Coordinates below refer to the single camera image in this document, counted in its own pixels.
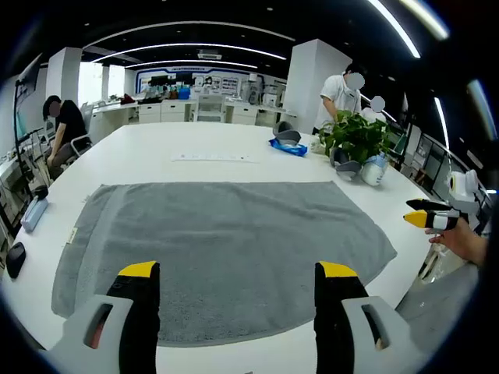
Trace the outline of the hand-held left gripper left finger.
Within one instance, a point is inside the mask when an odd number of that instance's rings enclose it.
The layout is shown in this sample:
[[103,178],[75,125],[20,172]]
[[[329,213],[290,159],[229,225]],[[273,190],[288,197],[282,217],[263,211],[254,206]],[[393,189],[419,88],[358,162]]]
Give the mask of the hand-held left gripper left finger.
[[58,373],[156,373],[159,277],[156,261],[122,269],[64,322],[47,362]]

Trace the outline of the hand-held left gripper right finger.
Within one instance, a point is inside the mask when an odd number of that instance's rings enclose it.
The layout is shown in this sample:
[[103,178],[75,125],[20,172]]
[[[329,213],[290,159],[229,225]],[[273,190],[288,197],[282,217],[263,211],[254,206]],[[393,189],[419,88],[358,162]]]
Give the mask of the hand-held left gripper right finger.
[[317,373],[417,373],[424,363],[409,324],[351,268],[316,263],[314,304]]

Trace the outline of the person's right hand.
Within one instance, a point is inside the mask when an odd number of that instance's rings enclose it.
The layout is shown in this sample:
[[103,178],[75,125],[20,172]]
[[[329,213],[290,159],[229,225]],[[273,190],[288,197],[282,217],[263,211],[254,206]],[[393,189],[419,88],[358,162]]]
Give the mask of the person's right hand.
[[434,234],[429,242],[444,245],[455,255],[477,266],[484,264],[488,239],[476,234],[461,217],[453,229]]

